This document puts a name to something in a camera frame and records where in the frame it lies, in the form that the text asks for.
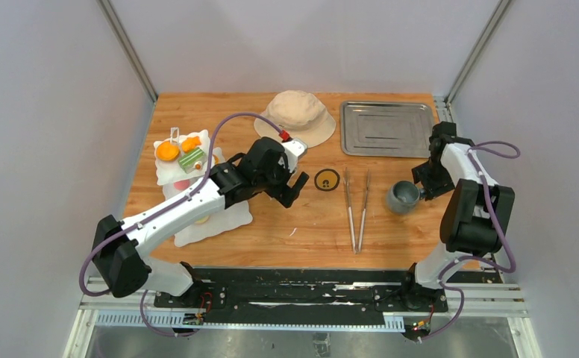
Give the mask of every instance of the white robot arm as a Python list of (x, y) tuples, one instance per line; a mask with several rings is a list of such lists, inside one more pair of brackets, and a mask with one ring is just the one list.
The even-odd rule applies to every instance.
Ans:
[(481, 177), (486, 179), (503, 232), (507, 230), (515, 197), (510, 187), (499, 185), (489, 176), (476, 153), (470, 150), (474, 143), (458, 137), (454, 123), (435, 125), (430, 140), (431, 156), (413, 169), (414, 181), (421, 182), (425, 200), (451, 190), (454, 193), (441, 221), (441, 242), (428, 257), (413, 264), (402, 285), (401, 297), (411, 309), (427, 307), (436, 301), (442, 290), (439, 279), (446, 281), (465, 263), (458, 260), (454, 264), (456, 259), (483, 257), (501, 249), (501, 240), (485, 208)]
[[(124, 297), (138, 289), (150, 289), (180, 296), (193, 284), (183, 264), (151, 258), (151, 252), (169, 237), (212, 213), (266, 192), (283, 206), (290, 207), (309, 176), (301, 173), (293, 187), (287, 186), (298, 160), (307, 152), (299, 139), (279, 144), (271, 138), (258, 139), (247, 154), (238, 154), (214, 166), (208, 180), (152, 207), (144, 213), (124, 218), (103, 218), (97, 226), (93, 248), (113, 234), (128, 232), (105, 246), (93, 259), (114, 297)], [(154, 217), (145, 224), (146, 218)]]

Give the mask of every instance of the orange fruit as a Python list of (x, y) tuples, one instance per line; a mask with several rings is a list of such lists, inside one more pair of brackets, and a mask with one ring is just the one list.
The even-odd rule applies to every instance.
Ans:
[(165, 162), (175, 160), (179, 155), (180, 149), (169, 141), (160, 143), (160, 145), (155, 149), (155, 156), (159, 160), (164, 160)]

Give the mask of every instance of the metal tray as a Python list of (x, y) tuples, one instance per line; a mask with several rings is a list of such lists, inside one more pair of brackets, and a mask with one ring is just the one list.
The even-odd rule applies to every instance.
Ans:
[(367, 157), (427, 158), (432, 108), (423, 103), (345, 101), (342, 151)]

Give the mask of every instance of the wooden table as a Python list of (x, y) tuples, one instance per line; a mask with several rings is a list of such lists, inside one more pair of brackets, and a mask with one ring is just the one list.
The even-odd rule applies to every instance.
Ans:
[[(125, 216), (135, 215), (164, 201), (156, 184), (153, 142), (169, 136), (171, 127), (180, 133), (208, 129), (226, 116), (250, 111), (261, 113), (274, 93), (163, 93), (149, 128), (129, 194)], [(338, 122), (336, 132), (324, 144), (310, 148), (299, 170), (310, 175), (294, 205), (283, 208), (261, 194), (249, 201), (254, 221), (246, 226), (201, 242), (175, 247), (173, 238), (160, 245), (152, 256), (186, 261), (194, 266), (281, 266), (309, 268), (407, 269), (420, 261), (439, 241), (439, 223), (450, 199), (444, 195), (423, 201), (411, 214), (397, 216), (386, 208), (386, 191), (399, 180), (412, 180), (410, 170), (422, 159), (354, 157), (340, 147), (339, 106), (346, 100), (421, 102), (434, 108), (429, 94), (316, 94)], [(246, 152), (258, 138), (252, 118), (233, 119), (219, 133), (216, 145), (229, 158)], [(324, 168), (351, 174), (356, 235), (359, 234), (365, 173), (372, 180), (366, 210), (366, 228), (360, 254), (351, 251), (345, 192), (342, 183), (332, 192), (315, 188), (313, 176)]]

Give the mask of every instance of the gray cup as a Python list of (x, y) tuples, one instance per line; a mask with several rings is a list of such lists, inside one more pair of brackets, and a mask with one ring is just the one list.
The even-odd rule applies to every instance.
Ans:
[(409, 181), (402, 180), (391, 186), (386, 193), (386, 205), (395, 214), (408, 214), (417, 206), (420, 198), (419, 188)]

